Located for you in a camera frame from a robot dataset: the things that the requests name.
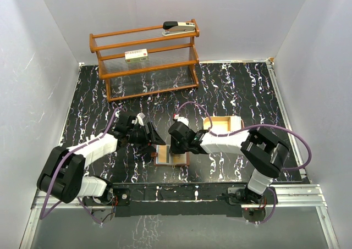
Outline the orange credit card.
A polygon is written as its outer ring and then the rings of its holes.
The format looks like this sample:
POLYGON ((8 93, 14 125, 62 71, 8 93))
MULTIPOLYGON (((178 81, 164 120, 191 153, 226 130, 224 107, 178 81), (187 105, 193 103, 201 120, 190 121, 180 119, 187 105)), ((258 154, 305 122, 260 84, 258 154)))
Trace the orange credit card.
POLYGON ((188 158, 186 154, 175 154, 172 156, 172 161, 175 165, 184 165, 187 164, 188 158))

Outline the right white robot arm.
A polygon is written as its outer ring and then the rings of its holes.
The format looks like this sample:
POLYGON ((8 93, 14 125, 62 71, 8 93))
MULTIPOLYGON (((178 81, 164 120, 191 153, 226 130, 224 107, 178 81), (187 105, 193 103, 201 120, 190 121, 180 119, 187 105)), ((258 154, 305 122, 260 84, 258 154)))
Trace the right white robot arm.
POLYGON ((289 154, 289 146, 263 126, 236 134, 213 135, 208 130, 194 132, 176 121, 168 130, 172 154, 241 154, 253 165, 254 171, 244 189, 231 194, 238 202, 259 203, 266 189, 280 176, 289 154))

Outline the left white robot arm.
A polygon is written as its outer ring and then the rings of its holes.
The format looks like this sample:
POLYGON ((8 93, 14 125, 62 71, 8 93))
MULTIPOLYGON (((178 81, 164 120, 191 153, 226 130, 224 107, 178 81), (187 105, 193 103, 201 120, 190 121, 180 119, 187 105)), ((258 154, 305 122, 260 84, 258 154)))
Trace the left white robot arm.
POLYGON ((114 196, 110 183, 99 176, 86 176, 85 168, 126 145, 136 146, 141 153, 154 153, 157 145, 165 145, 153 123, 144 123, 143 118, 142 113, 122 113, 115 123, 109 123, 107 131, 76 146, 55 147, 37 180, 37 188, 64 203, 77 197, 94 197, 101 204, 109 204, 114 196))

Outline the brown leather card holder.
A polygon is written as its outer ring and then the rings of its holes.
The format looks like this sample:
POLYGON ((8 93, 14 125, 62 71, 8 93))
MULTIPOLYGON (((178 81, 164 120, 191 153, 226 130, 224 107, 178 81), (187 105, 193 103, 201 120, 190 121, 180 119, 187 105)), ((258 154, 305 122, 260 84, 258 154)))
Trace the brown leather card holder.
POLYGON ((188 153, 173 154, 170 145, 157 145, 156 152, 151 153, 151 157, 156 166, 184 166, 190 163, 188 153))

